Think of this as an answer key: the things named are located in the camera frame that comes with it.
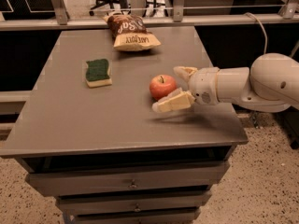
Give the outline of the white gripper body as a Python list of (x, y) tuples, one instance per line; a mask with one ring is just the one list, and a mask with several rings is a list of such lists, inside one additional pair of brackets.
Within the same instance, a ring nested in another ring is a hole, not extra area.
[(217, 105), (217, 67), (202, 68), (191, 75), (188, 82), (189, 91), (199, 105)]

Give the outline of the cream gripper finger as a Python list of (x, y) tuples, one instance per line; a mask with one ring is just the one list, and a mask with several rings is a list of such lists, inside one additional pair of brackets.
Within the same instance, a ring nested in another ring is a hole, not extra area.
[(165, 113), (191, 107), (195, 98), (189, 91), (178, 88), (170, 92), (167, 96), (161, 98), (152, 105), (152, 110), (156, 113)]
[(185, 82), (188, 82), (191, 76), (197, 71), (196, 67), (190, 66), (176, 66), (174, 68), (174, 73), (183, 79)]

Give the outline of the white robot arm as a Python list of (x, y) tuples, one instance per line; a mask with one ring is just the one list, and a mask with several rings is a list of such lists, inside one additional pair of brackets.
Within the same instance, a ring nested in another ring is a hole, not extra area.
[(178, 88), (154, 103), (152, 109), (157, 113), (219, 103), (269, 113), (291, 106), (299, 109), (299, 63), (283, 54), (266, 53), (251, 67), (177, 66), (174, 72), (188, 89)]

